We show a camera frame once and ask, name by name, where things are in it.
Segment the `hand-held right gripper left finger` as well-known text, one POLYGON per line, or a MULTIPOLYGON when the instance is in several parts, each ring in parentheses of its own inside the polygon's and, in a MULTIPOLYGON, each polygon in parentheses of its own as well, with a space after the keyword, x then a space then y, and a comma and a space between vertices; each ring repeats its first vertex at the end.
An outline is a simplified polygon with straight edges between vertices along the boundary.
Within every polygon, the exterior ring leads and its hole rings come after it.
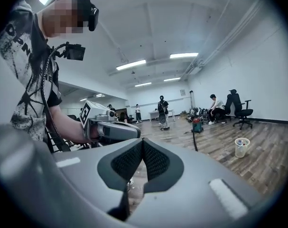
POLYGON ((68 222, 143 222, 141 206, 130 212, 127 183, 142 161, 142 139, 54 154, 69 192, 68 222))

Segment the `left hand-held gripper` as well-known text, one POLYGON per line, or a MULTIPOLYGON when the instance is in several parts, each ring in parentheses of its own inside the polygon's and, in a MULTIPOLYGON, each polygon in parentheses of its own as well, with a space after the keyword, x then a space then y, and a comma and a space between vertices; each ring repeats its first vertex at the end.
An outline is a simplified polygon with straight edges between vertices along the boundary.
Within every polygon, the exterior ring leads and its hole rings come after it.
POLYGON ((97 131, 97 138, 102 145, 140 138, 138 127, 118 121, 113 110, 92 101, 85 101, 80 113, 80 122, 84 129, 84 136, 93 140, 93 130, 97 131))

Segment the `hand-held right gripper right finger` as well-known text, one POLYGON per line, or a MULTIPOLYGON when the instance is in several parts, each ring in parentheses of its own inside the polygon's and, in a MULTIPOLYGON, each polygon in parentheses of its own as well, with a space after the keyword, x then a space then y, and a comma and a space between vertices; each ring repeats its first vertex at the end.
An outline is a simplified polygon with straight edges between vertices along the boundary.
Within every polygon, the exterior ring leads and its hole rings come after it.
POLYGON ((137 228, 250 228, 261 195, 213 158, 143 140, 148 182, 128 219, 137 228))

